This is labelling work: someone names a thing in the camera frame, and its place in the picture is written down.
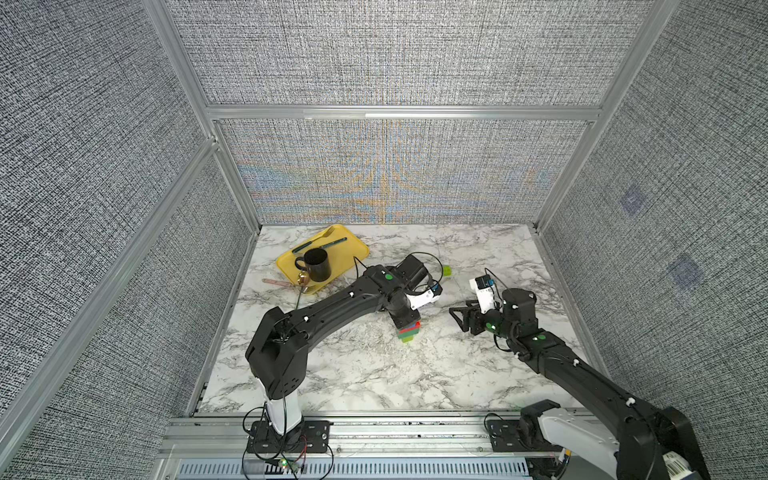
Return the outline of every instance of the blue square marker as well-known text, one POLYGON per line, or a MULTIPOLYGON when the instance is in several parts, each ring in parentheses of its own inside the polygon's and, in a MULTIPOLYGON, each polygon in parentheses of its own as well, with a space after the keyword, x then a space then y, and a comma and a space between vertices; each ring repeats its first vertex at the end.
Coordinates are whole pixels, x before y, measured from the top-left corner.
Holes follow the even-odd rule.
POLYGON ((667 272, 672 277, 672 281, 684 292, 693 289, 704 280, 704 271, 687 253, 681 253, 667 265, 667 272))
POLYGON ((643 207, 645 200, 645 194, 640 190, 640 187, 637 184, 632 184, 624 196, 619 199, 619 204, 630 217, 634 217, 643 207))

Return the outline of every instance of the gray textured wall panel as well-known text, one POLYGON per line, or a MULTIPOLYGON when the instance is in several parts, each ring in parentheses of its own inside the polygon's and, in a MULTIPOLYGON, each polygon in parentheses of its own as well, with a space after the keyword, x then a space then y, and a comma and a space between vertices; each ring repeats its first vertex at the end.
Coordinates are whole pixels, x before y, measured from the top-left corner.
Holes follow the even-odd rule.
POLYGON ((232 104, 599 104, 652 4, 168 1, 232 104))
POLYGON ((209 161, 3 480, 146 478, 167 420, 184 414, 249 238, 209 161))
POLYGON ((682 2, 545 238, 615 379, 765 478, 767 3, 682 2))
POLYGON ((221 122, 263 223, 532 222, 584 125, 221 122))
POLYGON ((141 2, 4 2, 0 415, 203 140, 141 2))

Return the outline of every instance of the marble tabletop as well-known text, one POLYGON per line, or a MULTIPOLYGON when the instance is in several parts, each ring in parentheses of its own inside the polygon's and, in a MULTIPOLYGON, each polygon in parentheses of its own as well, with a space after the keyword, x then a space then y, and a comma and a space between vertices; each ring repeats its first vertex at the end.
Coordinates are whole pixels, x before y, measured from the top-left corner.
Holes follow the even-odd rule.
MULTIPOLYGON (((370 248, 367 265, 396 265, 408 253, 434 253, 452 269, 436 303, 419 310, 422 324, 402 343, 386 312, 365 315, 330 334, 309 354, 299 387, 302 411, 519 409, 542 399, 580 406, 561 387, 496 349, 488 333, 463 333, 448 313, 474 297, 468 281, 488 267, 509 287, 532 290, 540 325, 583 356, 526 225, 352 225, 370 248)), ((200 414, 245 412, 263 402, 244 353, 264 313, 296 305, 297 287, 264 283, 285 280, 275 265, 283 252, 322 227, 264 227, 211 373, 200 414)), ((437 263, 418 256, 433 274, 437 263)), ((355 279, 351 269, 301 306, 341 290, 355 279)))

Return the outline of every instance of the red wire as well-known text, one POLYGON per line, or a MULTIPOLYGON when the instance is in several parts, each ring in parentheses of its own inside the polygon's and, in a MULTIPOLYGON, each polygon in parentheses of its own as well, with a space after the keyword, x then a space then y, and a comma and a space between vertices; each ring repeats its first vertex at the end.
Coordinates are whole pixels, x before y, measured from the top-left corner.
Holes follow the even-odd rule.
POLYGON ((296 463, 298 463, 299 460, 301 460, 301 458, 304 457, 304 463, 301 464, 301 469, 304 470, 304 465, 306 465, 306 456, 305 455, 306 455, 306 444, 307 444, 307 441, 306 441, 306 437, 304 435, 301 435, 300 438, 304 438, 304 450, 302 450, 301 455, 299 455, 299 458, 296 459, 296 463))

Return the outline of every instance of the barcode label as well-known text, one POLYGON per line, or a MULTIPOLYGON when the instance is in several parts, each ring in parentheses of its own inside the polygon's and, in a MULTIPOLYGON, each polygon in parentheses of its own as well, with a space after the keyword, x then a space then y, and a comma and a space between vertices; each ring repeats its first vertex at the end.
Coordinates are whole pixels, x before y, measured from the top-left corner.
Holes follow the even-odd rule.
POLYGON ((670 480, 682 480, 682 478, 686 478, 693 473, 685 458, 675 452, 665 453, 664 463, 667 465, 667 473, 670 475, 670 480))

